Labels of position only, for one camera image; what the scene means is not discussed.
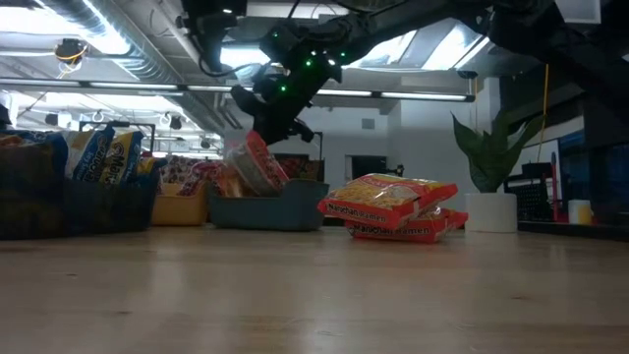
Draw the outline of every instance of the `yellow noodle package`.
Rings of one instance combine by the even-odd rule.
[[[457,192],[455,184],[371,174],[330,192],[318,209],[326,215],[396,230]]]

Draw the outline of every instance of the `green leaf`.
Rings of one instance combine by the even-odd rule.
[[[469,158],[473,159],[481,153],[483,139],[472,129],[459,123],[454,114],[452,114],[452,121],[454,122],[454,137],[457,145]]]
[[[476,188],[481,193],[494,193],[497,191],[495,182],[483,173],[472,161],[470,161],[470,177]]]
[[[462,125],[452,114],[454,136],[459,148],[468,156],[470,176],[481,193],[494,193],[509,176],[524,145],[542,128],[543,117],[532,120],[514,136],[508,137],[509,119],[501,113],[493,132],[481,135]]]
[[[543,117],[538,117],[532,120],[527,127],[524,129],[522,136],[520,139],[515,142],[513,147],[511,147],[503,156],[502,159],[504,161],[504,168],[508,170],[507,173],[510,173],[513,170],[513,166],[515,166],[516,162],[518,162],[518,158],[520,158],[520,153],[522,153],[522,148],[524,145],[532,139],[537,133],[542,129]]]
[[[497,151],[508,149],[509,116],[504,110],[500,110],[491,123],[491,146]]]

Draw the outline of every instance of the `fluorescent light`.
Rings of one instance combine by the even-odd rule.
[[[223,48],[220,62],[232,68],[246,64],[266,64],[270,59],[258,48]]]
[[[97,89],[177,89],[176,85],[132,84],[132,83],[91,83]]]
[[[211,158],[211,159],[223,159],[223,156],[218,155],[216,153],[212,153],[212,152],[164,152],[164,151],[155,151],[153,153],[153,157],[157,157],[157,158],[163,158],[166,157],[168,154],[172,154],[172,155],[176,155],[176,156],[183,156],[183,157],[207,157],[207,158]]]
[[[164,91],[150,91],[150,90],[141,90],[141,91],[138,91],[138,94],[150,95],[150,96],[163,95],[163,96],[169,96],[169,97],[181,97],[184,95],[183,92],[164,92]]]
[[[371,91],[353,90],[353,89],[320,89],[316,94],[329,96],[347,96],[347,97],[371,97]]]
[[[201,86],[201,85],[191,85],[188,86],[189,90],[192,91],[208,91],[208,92],[229,92],[231,87],[217,87],[217,86]]]
[[[415,93],[415,92],[383,92],[382,98],[398,98],[398,99],[428,99],[428,100],[448,100],[448,101],[464,101],[466,95],[462,94],[439,94],[439,93]]]
[[[32,85],[32,86],[46,86],[52,88],[77,88],[81,84],[75,81],[65,80],[37,80],[37,79],[0,79],[0,85]]]
[[[292,4],[262,3],[249,1],[247,16],[286,18],[291,11]],[[318,19],[321,15],[347,15],[349,11],[338,5],[317,6],[316,4],[300,4],[293,14],[294,19]]]
[[[155,137],[155,140],[162,142],[182,142],[184,139],[181,137]]]
[[[477,39],[474,43],[476,44],[478,41],[481,41],[477,46],[474,47],[469,53],[467,53],[461,60],[459,60],[456,65],[454,65],[455,69],[461,69],[465,64],[467,64],[470,60],[472,60],[475,56],[477,56],[483,48],[485,48],[488,44],[491,43],[489,37],[484,37],[483,39]]]
[[[62,17],[51,16],[41,9],[0,7],[0,19],[0,31],[50,35],[78,35],[80,32]]]

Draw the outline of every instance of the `red noodle package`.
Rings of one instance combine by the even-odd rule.
[[[392,231],[355,221],[346,221],[345,227],[355,238],[392,240],[433,244],[448,232],[463,226],[468,220],[466,212],[446,208],[436,208],[409,223],[401,229]]]
[[[247,134],[244,144],[227,153],[225,162],[236,169],[247,187],[260,197],[279,196],[288,182],[286,173],[255,131]]]
[[[396,230],[457,192],[454,184],[371,174],[330,192],[318,209],[348,221]]]

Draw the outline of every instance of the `white plant pot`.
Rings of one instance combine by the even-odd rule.
[[[466,195],[466,231],[515,233],[518,231],[518,199],[513,194],[473,193]]]

